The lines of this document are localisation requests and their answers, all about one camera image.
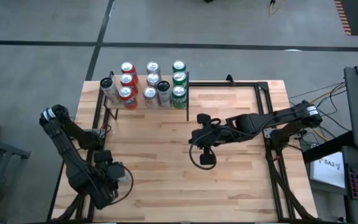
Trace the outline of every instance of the wooden tabletop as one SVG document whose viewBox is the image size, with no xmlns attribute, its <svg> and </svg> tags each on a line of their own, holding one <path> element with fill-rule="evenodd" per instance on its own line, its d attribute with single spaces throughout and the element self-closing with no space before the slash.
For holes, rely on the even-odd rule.
<svg viewBox="0 0 358 224">
<path fill-rule="evenodd" d="M 274 110 L 289 107 L 284 82 L 266 82 Z M 94 222 L 277 221 L 261 134 L 251 141 L 213 148 L 218 164 L 210 171 L 196 168 L 188 155 L 191 131 L 200 128 L 196 115 L 207 113 L 224 119 L 257 113 L 254 89 L 190 88 L 189 122 L 185 110 L 119 110 L 117 121 L 109 119 L 112 131 L 106 137 L 105 148 L 132 171 L 135 185 L 125 200 L 95 210 Z M 92 126 L 98 90 L 99 82 L 84 83 L 75 119 L 82 128 Z M 194 150 L 196 161 L 198 151 Z M 292 192 L 317 217 L 301 152 L 286 148 L 283 155 Z M 121 195 L 129 185 L 130 181 L 119 184 Z M 52 218 L 62 214 L 75 195 L 63 170 Z M 287 217 L 282 192 L 280 198 Z"/>
</svg>

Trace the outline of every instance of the can shelf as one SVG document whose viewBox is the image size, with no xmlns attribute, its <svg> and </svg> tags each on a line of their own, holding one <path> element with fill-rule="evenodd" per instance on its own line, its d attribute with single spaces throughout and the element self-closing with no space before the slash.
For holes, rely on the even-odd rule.
<svg viewBox="0 0 358 224">
<path fill-rule="evenodd" d="M 112 76 L 112 80 L 113 80 L 114 85 L 116 86 L 117 90 L 119 90 L 122 87 L 121 82 L 120 82 L 121 76 L 122 75 L 113 75 Z M 136 100 L 137 100 L 137 108 L 136 108 L 136 110 L 144 110 L 144 109 L 152 110 L 152 109 L 148 109 L 146 107 L 146 102 L 145 102 L 144 97 L 143 97 L 143 91 L 145 90 L 145 88 L 148 87 L 148 85 L 147 85 L 147 75 L 138 75 L 138 77 L 139 77 L 139 83 L 137 84 L 138 94 L 136 96 Z M 171 85 L 171 91 L 172 91 L 172 88 L 173 88 L 172 75 L 162 75 L 162 81 L 169 82 L 169 84 Z M 109 100 L 107 102 L 106 107 L 108 109 L 127 110 L 122 103 L 119 104 L 119 105 L 114 105 Z M 173 106 L 170 107 L 170 108 L 161 108 L 160 107 L 158 110 L 186 110 L 186 107 L 184 107 L 182 109 L 177 109 L 177 108 L 174 108 Z"/>
</svg>

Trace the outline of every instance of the silver soda can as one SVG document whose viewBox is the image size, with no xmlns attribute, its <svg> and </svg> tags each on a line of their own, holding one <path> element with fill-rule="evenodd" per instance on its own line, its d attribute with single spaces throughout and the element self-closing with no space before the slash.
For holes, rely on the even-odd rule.
<svg viewBox="0 0 358 224">
<path fill-rule="evenodd" d="M 156 73 L 161 78 L 160 65 L 157 62 L 149 62 L 146 66 L 147 74 Z"/>
<path fill-rule="evenodd" d="M 116 86 L 111 78 L 104 78 L 100 81 L 100 88 L 103 90 L 106 97 L 114 104 L 121 103 Z"/>
<path fill-rule="evenodd" d="M 159 108 L 157 90 L 154 87 L 147 87 L 143 91 L 144 101 L 146 102 L 147 109 L 156 110 Z"/>
<path fill-rule="evenodd" d="M 161 81 L 160 77 L 156 73 L 147 75 L 147 85 L 157 89 L 157 84 Z"/>
<path fill-rule="evenodd" d="M 172 106 L 172 91 L 169 82 L 162 81 L 157 85 L 158 98 L 162 108 L 170 108 Z"/>
</svg>

